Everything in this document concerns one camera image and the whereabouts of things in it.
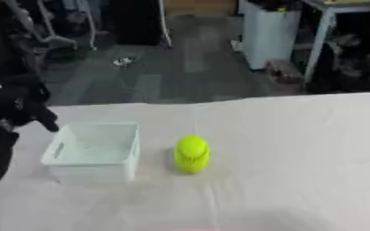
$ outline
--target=bin handle hole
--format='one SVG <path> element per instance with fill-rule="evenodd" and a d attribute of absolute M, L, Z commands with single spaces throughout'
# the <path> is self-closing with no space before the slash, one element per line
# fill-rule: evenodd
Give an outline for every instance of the bin handle hole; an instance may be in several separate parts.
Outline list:
<path fill-rule="evenodd" d="M 59 146 L 57 147 L 56 151 L 53 154 L 54 159 L 58 159 L 60 157 L 61 150 L 63 150 L 63 148 L 64 148 L 64 143 L 60 143 Z"/>

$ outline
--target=table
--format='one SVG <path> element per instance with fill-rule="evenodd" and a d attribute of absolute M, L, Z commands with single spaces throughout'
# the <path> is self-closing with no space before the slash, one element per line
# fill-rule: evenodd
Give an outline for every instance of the table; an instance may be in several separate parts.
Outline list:
<path fill-rule="evenodd" d="M 326 41 L 328 28 L 331 24 L 332 18 L 336 14 L 348 13 L 364 13 L 370 12 L 370 3 L 365 4 L 325 4 L 320 0 L 302 0 L 307 5 L 316 8 L 322 12 L 319 28 L 314 39 L 313 48 L 311 50 L 309 62 L 304 73 L 306 83 L 311 81 L 311 76 L 316 68 L 319 55 L 321 54 L 322 47 Z"/>
<path fill-rule="evenodd" d="M 0 183 L 0 231 L 370 230 L 370 93 L 209 104 L 61 106 L 60 123 L 136 121 L 136 181 L 61 185 L 40 165 L 53 134 L 21 129 Z M 185 134 L 211 144 L 211 164 L 170 166 Z"/>

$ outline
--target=white cabinet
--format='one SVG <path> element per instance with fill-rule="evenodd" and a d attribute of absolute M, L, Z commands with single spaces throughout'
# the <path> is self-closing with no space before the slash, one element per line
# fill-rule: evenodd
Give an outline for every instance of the white cabinet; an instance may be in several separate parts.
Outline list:
<path fill-rule="evenodd" d="M 269 12 L 245 3 L 243 53 L 250 69 L 263 69 L 271 59 L 291 57 L 301 13 Z"/>

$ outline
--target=table leg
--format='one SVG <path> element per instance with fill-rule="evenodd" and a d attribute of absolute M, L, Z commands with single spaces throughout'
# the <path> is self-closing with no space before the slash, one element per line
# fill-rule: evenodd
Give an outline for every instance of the table leg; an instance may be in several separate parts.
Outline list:
<path fill-rule="evenodd" d="M 304 79 L 306 83 L 309 83 L 311 81 L 311 76 L 314 72 L 314 69 L 316 68 L 317 61 L 319 60 L 319 55 L 321 54 L 322 47 L 327 38 L 328 28 L 331 24 L 331 19 L 333 15 L 334 13 L 331 10 L 326 10 L 321 16 L 319 28 L 317 29 L 316 38 L 313 44 L 313 49 L 311 50 L 309 62 L 304 74 Z"/>

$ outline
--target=wall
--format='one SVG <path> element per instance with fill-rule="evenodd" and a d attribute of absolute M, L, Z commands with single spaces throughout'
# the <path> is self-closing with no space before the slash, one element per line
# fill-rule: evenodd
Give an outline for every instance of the wall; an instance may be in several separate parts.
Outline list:
<path fill-rule="evenodd" d="M 230 15 L 237 0 L 165 0 L 168 14 Z"/>

